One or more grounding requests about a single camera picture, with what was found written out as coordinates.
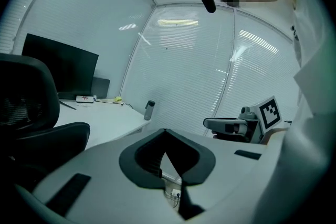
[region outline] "computer monitor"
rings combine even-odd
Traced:
[[[91,94],[98,55],[32,34],[27,34],[22,55],[46,64],[60,99]]]

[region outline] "desk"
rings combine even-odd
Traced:
[[[60,105],[59,118],[55,127],[73,122],[88,123],[91,131],[86,150],[142,130],[150,123],[128,105],[99,102],[85,104],[72,100],[62,100],[62,102],[77,110]]]

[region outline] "water bottle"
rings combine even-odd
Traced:
[[[146,121],[149,121],[152,118],[153,110],[154,110],[155,102],[149,100],[146,105],[145,116],[143,117]]]

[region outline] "office chair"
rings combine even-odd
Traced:
[[[53,128],[59,100],[52,75],[41,61],[0,54],[0,133],[8,147],[13,180],[27,190],[84,151],[90,126],[76,122]]]

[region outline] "chair backrest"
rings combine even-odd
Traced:
[[[52,75],[41,61],[0,54],[0,133],[54,127],[59,100]]]

